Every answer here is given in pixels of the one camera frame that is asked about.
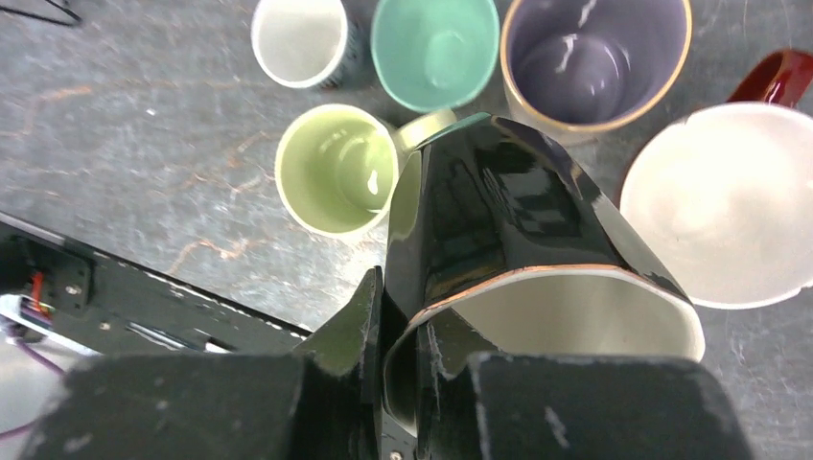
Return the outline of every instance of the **cup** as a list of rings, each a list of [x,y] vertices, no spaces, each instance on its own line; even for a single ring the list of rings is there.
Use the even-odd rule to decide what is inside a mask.
[[[622,127],[666,94],[690,39],[688,0],[514,0],[499,44],[511,116],[566,146]]]
[[[373,16],[373,62],[383,88],[416,112],[455,108],[486,86],[497,62],[493,0],[382,0]]]
[[[703,356],[700,320],[669,272],[531,127],[481,114],[432,136],[407,160],[392,202],[383,314],[405,326],[386,352],[384,400],[407,430],[425,326],[454,348],[438,358],[447,374],[483,350]]]
[[[396,130],[351,105],[320,105],[280,139],[277,190],[305,228],[334,238],[361,235],[386,216],[404,156],[456,120],[440,110]]]
[[[251,20],[254,57],[288,88],[341,85],[361,69],[365,46],[341,0],[260,0]]]
[[[811,285],[813,118],[789,108],[811,80],[813,55],[777,51],[630,167],[621,213],[696,304],[763,307]]]

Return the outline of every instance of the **purple cup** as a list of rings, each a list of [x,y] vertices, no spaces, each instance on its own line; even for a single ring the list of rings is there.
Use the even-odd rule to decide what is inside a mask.
[[[688,0],[514,0],[499,60],[511,115],[560,144],[624,126],[677,79]]]

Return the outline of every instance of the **mint green cup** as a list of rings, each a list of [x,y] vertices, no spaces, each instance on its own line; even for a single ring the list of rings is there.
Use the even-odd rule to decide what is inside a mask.
[[[471,102],[499,51],[493,0],[381,0],[370,38],[386,92],[417,112]]]
[[[440,110],[396,129],[358,107],[320,105],[294,120],[280,139],[277,191],[305,228],[357,237],[386,217],[407,154],[456,121],[453,112]]]

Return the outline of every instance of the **dark red mug handle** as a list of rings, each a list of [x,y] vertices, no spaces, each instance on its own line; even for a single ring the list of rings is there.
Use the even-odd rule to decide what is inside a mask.
[[[748,74],[730,103],[763,102],[794,107],[813,81],[813,55],[799,50],[772,53]]]

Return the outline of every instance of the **countertop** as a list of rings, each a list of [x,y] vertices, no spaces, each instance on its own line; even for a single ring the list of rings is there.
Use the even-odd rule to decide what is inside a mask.
[[[375,1],[348,3],[368,25]],[[384,94],[371,66],[350,88],[275,84],[248,39],[256,0],[73,4],[85,19],[78,29],[0,14],[0,209],[294,324],[321,325],[364,270],[383,263],[386,232],[340,242],[300,228],[276,192],[277,141],[293,118],[327,102],[396,125],[416,115]],[[504,12],[508,1],[498,4]],[[723,102],[771,51],[813,49],[810,0],[692,8],[688,61],[663,101],[570,150],[608,196],[670,121]],[[813,96],[799,109],[813,113]],[[499,69],[458,113],[480,110],[506,113]],[[704,363],[755,451],[813,458],[813,292],[761,310],[698,310]]]

